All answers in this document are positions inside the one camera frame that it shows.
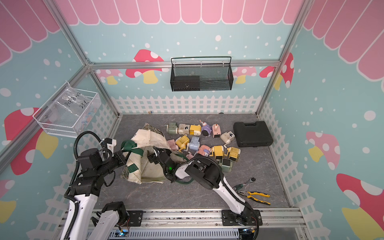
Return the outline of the cream canvas tote bag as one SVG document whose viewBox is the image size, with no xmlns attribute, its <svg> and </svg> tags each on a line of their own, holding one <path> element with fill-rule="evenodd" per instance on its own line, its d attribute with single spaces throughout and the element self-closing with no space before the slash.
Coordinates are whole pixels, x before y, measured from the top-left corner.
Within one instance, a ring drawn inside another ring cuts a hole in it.
<svg viewBox="0 0 384 240">
<path fill-rule="evenodd" d="M 134 136 L 121 143 L 121 151 L 128 158 L 121 178 L 136 184 L 163 183 L 165 177 L 160 164 L 150 162 L 154 148 L 171 150 L 164 134 L 157 128 L 146 123 L 137 130 Z"/>
</svg>

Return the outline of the pink boxy pencil sharpener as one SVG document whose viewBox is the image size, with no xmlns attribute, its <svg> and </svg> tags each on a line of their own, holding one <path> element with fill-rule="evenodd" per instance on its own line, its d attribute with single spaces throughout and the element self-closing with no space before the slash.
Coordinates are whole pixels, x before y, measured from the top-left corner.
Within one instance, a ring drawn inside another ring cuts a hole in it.
<svg viewBox="0 0 384 240">
<path fill-rule="evenodd" d="M 179 146 L 176 144 L 175 140 L 173 140 L 173 139 L 167 140 L 167 143 L 168 143 L 168 145 L 172 151 L 178 151 L 179 150 Z"/>
</svg>

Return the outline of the yellow crank pencil sharpener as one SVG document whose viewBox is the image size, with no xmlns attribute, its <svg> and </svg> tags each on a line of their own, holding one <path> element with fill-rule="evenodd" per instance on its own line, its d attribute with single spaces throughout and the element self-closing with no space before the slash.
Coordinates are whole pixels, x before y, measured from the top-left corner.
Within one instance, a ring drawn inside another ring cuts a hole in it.
<svg viewBox="0 0 384 240">
<path fill-rule="evenodd" d="M 188 148 L 188 145 L 190 143 L 190 139 L 188 138 L 187 135 L 182 135 L 175 141 L 176 145 L 178 146 L 178 151 L 182 152 Z"/>
</svg>

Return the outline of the green pencil sharpener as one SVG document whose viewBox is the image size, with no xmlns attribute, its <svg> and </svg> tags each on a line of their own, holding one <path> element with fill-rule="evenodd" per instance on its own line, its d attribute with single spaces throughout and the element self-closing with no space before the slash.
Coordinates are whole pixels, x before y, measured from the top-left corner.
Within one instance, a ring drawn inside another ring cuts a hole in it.
<svg viewBox="0 0 384 240">
<path fill-rule="evenodd" d="M 169 135 L 177 135 L 178 134 L 178 125 L 176 122 L 171 122 L 166 125 L 167 127 L 167 133 Z"/>
</svg>

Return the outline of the pink clear-drawer pencil sharpener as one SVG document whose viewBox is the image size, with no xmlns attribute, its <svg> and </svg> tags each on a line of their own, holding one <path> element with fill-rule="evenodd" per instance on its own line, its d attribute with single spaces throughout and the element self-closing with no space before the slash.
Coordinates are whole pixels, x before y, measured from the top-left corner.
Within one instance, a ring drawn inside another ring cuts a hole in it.
<svg viewBox="0 0 384 240">
<path fill-rule="evenodd" d="M 189 160 L 191 160 L 191 159 L 194 157 L 194 155 L 192 155 L 191 153 L 188 153 L 188 154 L 186 155 L 186 157 L 187 157 Z"/>
</svg>

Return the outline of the beige pencil sharpener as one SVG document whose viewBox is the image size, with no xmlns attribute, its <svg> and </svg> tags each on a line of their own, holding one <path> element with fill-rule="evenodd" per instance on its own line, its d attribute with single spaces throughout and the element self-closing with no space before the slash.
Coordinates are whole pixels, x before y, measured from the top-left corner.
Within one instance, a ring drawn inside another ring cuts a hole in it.
<svg viewBox="0 0 384 240">
<path fill-rule="evenodd" d="M 179 126 L 178 126 L 178 134 L 179 135 L 189 135 L 190 134 L 190 125 L 179 124 Z"/>
</svg>

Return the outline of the purple pencil sharpener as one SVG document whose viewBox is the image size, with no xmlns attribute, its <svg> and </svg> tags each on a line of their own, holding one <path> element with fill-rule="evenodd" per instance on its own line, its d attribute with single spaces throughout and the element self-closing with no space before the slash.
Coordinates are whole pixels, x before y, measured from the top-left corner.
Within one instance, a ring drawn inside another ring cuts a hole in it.
<svg viewBox="0 0 384 240">
<path fill-rule="evenodd" d="M 204 137 L 210 137 L 212 134 L 212 127 L 204 121 L 200 120 L 202 124 L 201 133 Z"/>
</svg>

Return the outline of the yellow white pencil sharpener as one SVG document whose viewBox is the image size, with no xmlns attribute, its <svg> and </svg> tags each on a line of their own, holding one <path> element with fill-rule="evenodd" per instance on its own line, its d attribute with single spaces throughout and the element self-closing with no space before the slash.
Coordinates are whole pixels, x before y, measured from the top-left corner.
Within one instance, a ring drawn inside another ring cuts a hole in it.
<svg viewBox="0 0 384 240">
<path fill-rule="evenodd" d="M 211 148 L 210 157 L 213 157 L 216 161 L 221 160 L 225 155 L 223 146 L 213 146 Z"/>
</svg>

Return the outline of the teal grey pencil sharpener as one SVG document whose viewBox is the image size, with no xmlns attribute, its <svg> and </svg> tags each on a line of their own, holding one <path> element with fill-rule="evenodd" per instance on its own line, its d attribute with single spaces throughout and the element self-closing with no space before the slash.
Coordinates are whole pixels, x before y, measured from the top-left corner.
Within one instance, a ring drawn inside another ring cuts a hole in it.
<svg viewBox="0 0 384 240">
<path fill-rule="evenodd" d="M 219 165 L 221 166 L 224 173 L 230 173 L 233 167 L 233 161 L 223 158 L 220 160 Z"/>
</svg>

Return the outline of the cream crank pencil sharpener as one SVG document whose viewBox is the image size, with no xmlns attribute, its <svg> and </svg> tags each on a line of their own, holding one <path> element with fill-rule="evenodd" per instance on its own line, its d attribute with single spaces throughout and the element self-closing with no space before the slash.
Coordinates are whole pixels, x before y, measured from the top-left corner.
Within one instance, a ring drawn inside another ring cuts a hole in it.
<svg viewBox="0 0 384 240">
<path fill-rule="evenodd" d="M 220 136 L 221 140 L 224 142 L 225 145 L 230 144 L 236 137 L 235 134 L 232 131 L 227 131 L 225 133 L 222 133 Z"/>
</svg>

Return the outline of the yellow black pencil sharpener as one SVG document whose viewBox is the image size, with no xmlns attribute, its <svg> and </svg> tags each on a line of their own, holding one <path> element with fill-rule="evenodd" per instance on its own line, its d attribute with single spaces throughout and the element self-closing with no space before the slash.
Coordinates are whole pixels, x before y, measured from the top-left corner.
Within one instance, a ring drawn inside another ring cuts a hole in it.
<svg viewBox="0 0 384 240">
<path fill-rule="evenodd" d="M 236 147 L 227 148 L 227 153 L 225 157 L 231 161 L 237 162 L 240 158 L 241 149 Z"/>
</svg>

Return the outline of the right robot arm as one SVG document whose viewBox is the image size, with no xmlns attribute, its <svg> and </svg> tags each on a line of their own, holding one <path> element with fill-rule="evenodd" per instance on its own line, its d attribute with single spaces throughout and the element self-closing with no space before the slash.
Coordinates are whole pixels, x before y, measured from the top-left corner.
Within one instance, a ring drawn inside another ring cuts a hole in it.
<svg viewBox="0 0 384 240">
<path fill-rule="evenodd" d="M 205 189 L 213 190 L 225 201 L 230 209 L 224 211 L 222 216 L 224 225 L 259 227 L 263 224 L 258 212 L 231 188 L 222 168 L 214 160 L 198 154 L 185 163 L 176 163 L 171 159 L 171 150 L 153 149 L 154 153 L 148 159 L 150 163 L 162 167 L 166 179 L 173 183 L 191 178 Z"/>
</svg>

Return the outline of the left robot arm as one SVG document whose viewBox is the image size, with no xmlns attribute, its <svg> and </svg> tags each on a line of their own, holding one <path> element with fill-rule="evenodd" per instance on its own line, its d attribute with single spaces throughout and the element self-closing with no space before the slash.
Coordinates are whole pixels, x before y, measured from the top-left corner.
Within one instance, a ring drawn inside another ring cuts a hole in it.
<svg viewBox="0 0 384 240">
<path fill-rule="evenodd" d="M 101 145 L 100 149 L 88 149 L 81 154 L 78 143 L 85 135 L 92 135 Z M 123 202 L 106 204 L 98 219 L 92 216 L 102 187 L 108 187 L 106 176 L 127 163 L 122 151 L 113 153 L 105 140 L 96 133 L 85 131 L 74 143 L 76 166 L 64 197 L 70 203 L 62 240 L 106 240 L 114 227 L 121 227 L 130 220 Z"/>
</svg>

